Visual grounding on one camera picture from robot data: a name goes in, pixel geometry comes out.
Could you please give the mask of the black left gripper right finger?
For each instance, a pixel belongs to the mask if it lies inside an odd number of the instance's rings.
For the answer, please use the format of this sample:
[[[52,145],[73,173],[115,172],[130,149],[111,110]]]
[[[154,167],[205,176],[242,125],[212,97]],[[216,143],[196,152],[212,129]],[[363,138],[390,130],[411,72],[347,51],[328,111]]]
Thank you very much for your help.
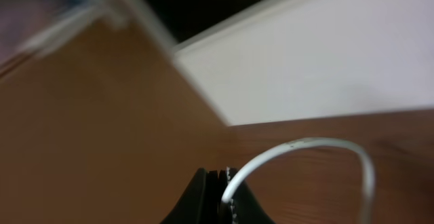
[[[222,203],[222,224],[275,224],[243,181],[231,199]]]

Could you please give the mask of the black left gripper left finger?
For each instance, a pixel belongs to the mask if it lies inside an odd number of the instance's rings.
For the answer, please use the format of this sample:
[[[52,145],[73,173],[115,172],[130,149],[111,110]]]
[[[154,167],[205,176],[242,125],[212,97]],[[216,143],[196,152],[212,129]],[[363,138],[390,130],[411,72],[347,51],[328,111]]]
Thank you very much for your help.
[[[217,224],[221,195],[218,171],[199,168],[161,224]]]

